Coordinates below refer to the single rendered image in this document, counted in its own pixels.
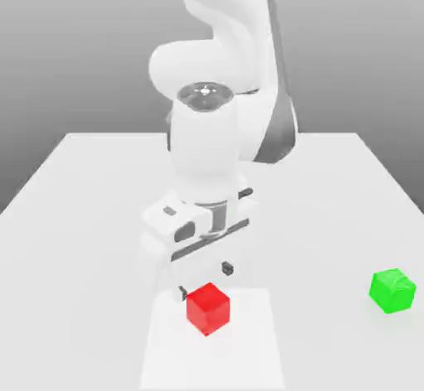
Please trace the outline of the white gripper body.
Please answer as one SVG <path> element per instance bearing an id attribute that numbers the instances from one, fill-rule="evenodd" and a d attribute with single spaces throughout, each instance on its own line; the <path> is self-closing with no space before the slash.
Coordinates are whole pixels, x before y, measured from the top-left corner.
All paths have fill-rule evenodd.
<path id="1" fill-rule="evenodd" d="M 253 198 L 238 202 L 236 221 L 226 230 L 208 236 L 193 235 L 166 246 L 162 260 L 161 285 L 200 287 L 207 282 L 221 284 L 240 278 L 248 271 L 255 247 L 258 203 Z M 234 265 L 234 274 L 221 272 L 221 262 Z"/>

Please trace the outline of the small red cube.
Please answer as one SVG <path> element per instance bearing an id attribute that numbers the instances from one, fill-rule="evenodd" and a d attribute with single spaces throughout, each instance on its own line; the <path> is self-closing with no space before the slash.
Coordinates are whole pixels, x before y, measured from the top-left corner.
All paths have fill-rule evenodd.
<path id="1" fill-rule="evenodd" d="M 208 336 L 229 323 L 230 299 L 213 283 L 206 283 L 186 296 L 186 318 Z"/>

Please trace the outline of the small green cube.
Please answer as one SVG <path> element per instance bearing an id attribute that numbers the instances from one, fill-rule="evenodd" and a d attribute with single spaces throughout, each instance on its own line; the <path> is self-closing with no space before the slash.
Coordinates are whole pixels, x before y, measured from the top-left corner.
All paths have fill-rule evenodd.
<path id="1" fill-rule="evenodd" d="M 412 306 L 417 285 L 398 268 L 373 274 L 369 296 L 386 314 L 405 311 Z"/>

